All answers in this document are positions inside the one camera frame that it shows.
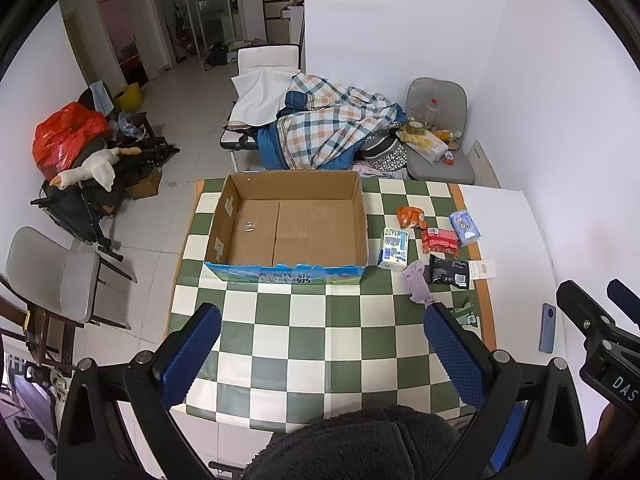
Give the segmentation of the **white bench chair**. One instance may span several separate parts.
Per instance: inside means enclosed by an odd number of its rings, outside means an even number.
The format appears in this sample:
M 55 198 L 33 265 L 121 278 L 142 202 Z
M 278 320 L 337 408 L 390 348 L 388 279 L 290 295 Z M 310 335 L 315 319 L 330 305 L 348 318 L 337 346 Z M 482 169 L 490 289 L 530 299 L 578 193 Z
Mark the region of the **white bench chair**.
M 220 147 L 229 153 L 235 172 L 236 153 L 257 151 L 258 130 L 277 120 L 285 95 L 300 72 L 297 44 L 264 44 L 236 52 L 238 74 L 231 78 L 238 97 L 222 129 Z

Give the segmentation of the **black white patterned bag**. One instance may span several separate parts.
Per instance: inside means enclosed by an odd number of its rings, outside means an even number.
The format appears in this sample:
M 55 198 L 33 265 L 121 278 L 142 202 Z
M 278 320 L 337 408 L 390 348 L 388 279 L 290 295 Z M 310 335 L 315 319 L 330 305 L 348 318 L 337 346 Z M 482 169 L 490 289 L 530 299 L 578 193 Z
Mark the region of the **black white patterned bag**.
M 393 172 L 405 168 L 407 153 L 393 132 L 379 132 L 360 148 L 364 162 L 376 170 Z

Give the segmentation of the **blue smartphone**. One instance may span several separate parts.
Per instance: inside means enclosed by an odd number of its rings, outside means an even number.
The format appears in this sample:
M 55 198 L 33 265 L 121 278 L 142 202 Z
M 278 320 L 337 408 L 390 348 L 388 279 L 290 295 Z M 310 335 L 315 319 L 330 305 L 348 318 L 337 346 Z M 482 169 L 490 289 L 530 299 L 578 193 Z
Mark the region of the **blue smartphone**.
M 538 350 L 551 354 L 555 343 L 556 307 L 552 304 L 543 304 L 541 309 L 541 323 Z

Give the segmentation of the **plastic bottle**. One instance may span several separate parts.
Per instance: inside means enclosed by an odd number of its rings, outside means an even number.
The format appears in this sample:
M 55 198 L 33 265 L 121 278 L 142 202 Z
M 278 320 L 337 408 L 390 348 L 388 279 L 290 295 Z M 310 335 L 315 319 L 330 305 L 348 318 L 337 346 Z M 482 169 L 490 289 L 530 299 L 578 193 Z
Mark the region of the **plastic bottle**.
M 438 115 L 438 99 L 431 98 L 427 104 L 425 112 L 425 127 L 428 130 L 433 130 L 436 126 Z

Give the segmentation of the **black snack packet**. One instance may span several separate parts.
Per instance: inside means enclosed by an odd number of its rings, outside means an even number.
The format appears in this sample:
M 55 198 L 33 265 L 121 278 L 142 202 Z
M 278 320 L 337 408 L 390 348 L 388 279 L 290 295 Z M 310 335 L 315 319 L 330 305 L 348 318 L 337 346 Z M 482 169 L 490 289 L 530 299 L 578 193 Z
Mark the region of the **black snack packet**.
M 447 260 L 431 254 L 428 276 L 432 284 L 449 285 L 458 289 L 469 289 L 471 285 L 469 263 L 464 260 Z

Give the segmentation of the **plaid blanket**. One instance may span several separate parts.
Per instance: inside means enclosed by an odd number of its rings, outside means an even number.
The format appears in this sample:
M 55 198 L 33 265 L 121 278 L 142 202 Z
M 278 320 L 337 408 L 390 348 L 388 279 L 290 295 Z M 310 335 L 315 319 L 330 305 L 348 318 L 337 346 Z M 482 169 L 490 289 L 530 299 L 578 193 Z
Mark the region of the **plaid blanket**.
M 405 119 L 382 94 L 299 73 L 256 142 L 267 170 L 347 170 L 364 142 Z

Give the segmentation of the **green white checkered tablecloth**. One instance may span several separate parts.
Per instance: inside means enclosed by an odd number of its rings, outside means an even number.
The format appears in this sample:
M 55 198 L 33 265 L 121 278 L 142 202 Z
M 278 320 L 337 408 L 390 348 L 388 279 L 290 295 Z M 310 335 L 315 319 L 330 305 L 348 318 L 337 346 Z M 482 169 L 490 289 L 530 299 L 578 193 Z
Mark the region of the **green white checkered tablecloth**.
M 293 431 L 367 406 L 407 405 L 446 419 L 470 414 L 428 344 L 423 310 L 398 274 L 369 266 L 357 284 L 226 282 L 205 265 L 224 184 L 198 182 L 168 327 L 216 306 L 221 334 L 182 410 L 266 431 Z

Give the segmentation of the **white paper card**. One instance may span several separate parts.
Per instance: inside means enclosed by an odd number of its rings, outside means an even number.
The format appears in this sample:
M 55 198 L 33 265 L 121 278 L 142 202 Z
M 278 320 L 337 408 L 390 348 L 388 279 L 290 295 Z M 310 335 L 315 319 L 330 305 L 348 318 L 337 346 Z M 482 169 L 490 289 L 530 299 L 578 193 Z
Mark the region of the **white paper card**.
M 497 276 L 496 266 L 492 260 L 469 260 L 468 265 L 472 281 L 492 280 Z

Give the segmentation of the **light blue tissue pack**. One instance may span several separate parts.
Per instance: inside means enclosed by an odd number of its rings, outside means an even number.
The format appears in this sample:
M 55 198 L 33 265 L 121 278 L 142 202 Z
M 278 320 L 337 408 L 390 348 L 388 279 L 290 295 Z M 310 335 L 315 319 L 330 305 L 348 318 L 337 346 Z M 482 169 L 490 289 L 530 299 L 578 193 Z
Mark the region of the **light blue tissue pack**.
M 449 215 L 449 221 L 461 246 L 468 246 L 480 239 L 480 230 L 469 211 L 465 209 L 455 211 Z

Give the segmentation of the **grey padded chair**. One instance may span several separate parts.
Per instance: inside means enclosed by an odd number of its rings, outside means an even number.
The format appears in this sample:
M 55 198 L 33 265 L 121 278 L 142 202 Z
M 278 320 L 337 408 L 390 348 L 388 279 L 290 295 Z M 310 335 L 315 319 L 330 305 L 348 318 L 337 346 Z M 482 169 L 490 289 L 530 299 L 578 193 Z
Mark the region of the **grey padded chair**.
M 458 148 L 452 151 L 454 163 L 448 165 L 442 158 L 431 164 L 412 148 L 407 148 L 408 175 L 414 180 L 457 184 L 473 184 L 475 174 L 469 159 L 462 153 L 462 141 L 468 114 L 468 98 L 460 84 L 431 77 L 416 78 L 407 92 L 405 112 L 407 117 L 424 122 L 431 100 L 437 102 L 434 128 L 447 130 L 456 138 Z

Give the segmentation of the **yellow bucket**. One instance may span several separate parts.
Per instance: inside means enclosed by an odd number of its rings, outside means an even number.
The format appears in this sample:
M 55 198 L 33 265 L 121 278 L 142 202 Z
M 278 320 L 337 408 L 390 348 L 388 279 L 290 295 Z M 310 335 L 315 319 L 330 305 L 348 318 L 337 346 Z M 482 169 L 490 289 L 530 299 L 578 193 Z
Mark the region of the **yellow bucket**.
M 142 91 L 137 82 L 127 84 L 114 95 L 114 104 L 120 112 L 135 113 L 143 104 Z

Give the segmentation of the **orange snack packet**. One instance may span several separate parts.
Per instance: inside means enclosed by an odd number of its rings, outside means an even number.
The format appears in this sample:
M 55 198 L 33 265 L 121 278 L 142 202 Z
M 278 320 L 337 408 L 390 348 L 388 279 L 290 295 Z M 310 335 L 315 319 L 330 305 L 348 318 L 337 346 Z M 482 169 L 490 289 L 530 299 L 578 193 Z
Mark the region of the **orange snack packet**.
M 396 210 L 396 217 L 401 229 L 426 229 L 424 211 L 413 206 L 401 206 Z

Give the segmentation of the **small brown cardboard box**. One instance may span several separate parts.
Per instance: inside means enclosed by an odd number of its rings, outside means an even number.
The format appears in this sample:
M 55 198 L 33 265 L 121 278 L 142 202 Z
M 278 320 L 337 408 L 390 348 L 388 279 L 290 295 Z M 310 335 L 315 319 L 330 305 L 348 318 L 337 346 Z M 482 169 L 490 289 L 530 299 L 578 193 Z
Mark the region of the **small brown cardboard box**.
M 157 196 L 160 190 L 160 180 L 162 180 L 162 170 L 157 167 L 150 167 L 140 174 L 130 177 L 126 185 L 126 192 L 130 200 L 142 200 Z

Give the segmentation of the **white blue milk carton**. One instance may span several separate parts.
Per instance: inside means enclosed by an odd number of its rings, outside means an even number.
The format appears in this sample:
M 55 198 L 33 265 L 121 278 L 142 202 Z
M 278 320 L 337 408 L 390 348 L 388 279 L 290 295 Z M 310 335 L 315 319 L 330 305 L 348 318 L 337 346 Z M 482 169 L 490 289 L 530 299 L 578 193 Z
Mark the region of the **white blue milk carton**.
M 404 270 L 408 266 L 408 245 L 408 232 L 385 228 L 378 253 L 378 267 L 391 271 Z

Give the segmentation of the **green snack packet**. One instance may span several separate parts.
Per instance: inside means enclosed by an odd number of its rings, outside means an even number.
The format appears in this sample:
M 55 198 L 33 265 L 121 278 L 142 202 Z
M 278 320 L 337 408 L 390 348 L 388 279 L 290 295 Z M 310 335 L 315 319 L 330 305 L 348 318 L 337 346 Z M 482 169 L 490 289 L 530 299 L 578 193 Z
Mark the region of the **green snack packet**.
M 449 312 L 462 327 L 480 329 L 480 310 L 471 299 L 466 298 L 461 306 L 453 307 Z

